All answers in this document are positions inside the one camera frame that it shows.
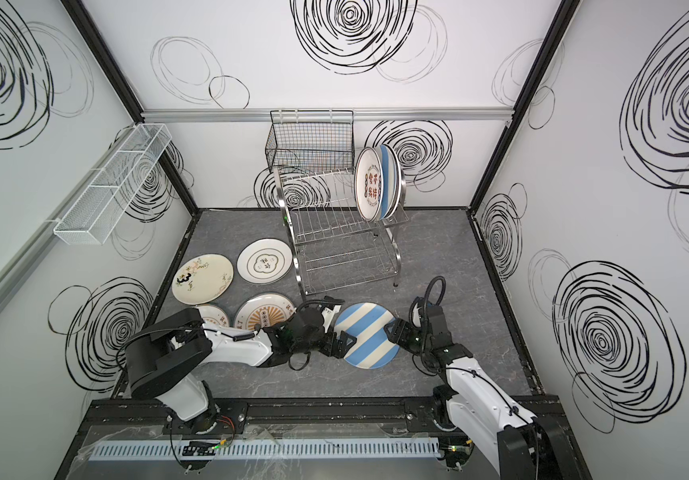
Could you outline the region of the orange sunburst plate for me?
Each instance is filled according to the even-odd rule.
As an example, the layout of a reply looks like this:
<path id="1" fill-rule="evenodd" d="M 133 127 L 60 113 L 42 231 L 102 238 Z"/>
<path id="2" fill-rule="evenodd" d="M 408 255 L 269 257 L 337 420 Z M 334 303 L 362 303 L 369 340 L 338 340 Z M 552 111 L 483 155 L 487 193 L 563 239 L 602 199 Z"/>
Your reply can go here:
<path id="1" fill-rule="evenodd" d="M 286 322 L 296 311 L 296 306 L 285 295 L 266 292 L 244 302 L 234 316 L 234 327 L 254 330 Z"/>
<path id="2" fill-rule="evenodd" d="M 196 306 L 196 309 L 200 312 L 200 317 L 206 324 L 230 327 L 230 318 L 222 308 L 212 304 L 202 304 Z"/>

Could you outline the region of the white plate green clover outline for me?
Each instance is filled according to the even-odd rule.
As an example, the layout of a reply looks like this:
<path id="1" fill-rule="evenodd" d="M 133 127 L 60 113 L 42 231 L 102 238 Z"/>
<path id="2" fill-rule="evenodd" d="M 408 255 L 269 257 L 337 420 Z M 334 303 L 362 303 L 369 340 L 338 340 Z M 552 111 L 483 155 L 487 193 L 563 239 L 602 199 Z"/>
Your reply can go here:
<path id="1" fill-rule="evenodd" d="M 246 246 L 238 256 L 238 274 L 253 284 L 274 283 L 290 270 L 292 250 L 282 240 L 266 238 Z"/>

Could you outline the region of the white plate red characters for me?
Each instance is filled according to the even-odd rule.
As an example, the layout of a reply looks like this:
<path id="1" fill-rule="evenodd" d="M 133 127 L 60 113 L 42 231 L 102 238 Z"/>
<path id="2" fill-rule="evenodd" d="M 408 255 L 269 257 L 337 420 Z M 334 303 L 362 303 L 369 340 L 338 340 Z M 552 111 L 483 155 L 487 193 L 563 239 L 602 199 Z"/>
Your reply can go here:
<path id="1" fill-rule="evenodd" d="M 354 170 L 355 203 L 361 217 L 372 221 L 378 216 L 382 202 L 381 157 L 372 148 L 360 152 Z"/>

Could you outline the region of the blue white striped plate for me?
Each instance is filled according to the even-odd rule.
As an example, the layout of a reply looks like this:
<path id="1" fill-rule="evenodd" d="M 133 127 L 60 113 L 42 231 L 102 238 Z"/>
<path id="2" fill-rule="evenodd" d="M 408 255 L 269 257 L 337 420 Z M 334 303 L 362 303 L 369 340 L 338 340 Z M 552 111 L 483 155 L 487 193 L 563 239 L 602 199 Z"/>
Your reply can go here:
<path id="1" fill-rule="evenodd" d="M 383 180 L 380 218 L 384 220 L 390 218 L 394 210 L 396 210 L 398 199 L 402 192 L 402 173 L 400 164 L 390 146 L 380 145 L 379 153 L 381 154 Z"/>

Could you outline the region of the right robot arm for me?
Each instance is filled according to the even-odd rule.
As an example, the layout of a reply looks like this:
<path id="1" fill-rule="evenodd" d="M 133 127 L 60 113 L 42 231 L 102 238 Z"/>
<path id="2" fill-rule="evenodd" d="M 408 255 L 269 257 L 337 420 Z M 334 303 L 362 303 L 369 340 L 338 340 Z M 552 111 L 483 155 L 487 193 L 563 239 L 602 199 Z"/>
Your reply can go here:
<path id="1" fill-rule="evenodd" d="M 575 476 L 564 432 L 517 403 L 483 371 L 471 351 L 452 339 L 439 305 L 415 302 L 411 314 L 384 331 L 443 381 L 433 394 L 438 426 L 463 432 L 501 479 Z"/>

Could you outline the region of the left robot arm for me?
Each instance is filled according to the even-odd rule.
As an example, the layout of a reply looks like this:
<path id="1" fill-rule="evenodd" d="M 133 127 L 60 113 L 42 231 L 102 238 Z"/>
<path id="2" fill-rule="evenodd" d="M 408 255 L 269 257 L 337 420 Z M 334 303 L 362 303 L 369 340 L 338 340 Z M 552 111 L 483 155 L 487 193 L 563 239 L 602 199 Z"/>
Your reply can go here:
<path id="1" fill-rule="evenodd" d="M 128 389 L 134 400 L 158 400 L 194 434 L 206 434 L 222 420 L 220 408 L 192 372 L 206 363 L 237 363 L 255 368 L 290 366 L 298 354 L 342 359 L 356 338 L 335 332 L 342 300 L 326 297 L 302 303 L 290 319 L 242 330 L 218 327 L 200 310 L 186 308 L 132 336 L 122 346 Z"/>

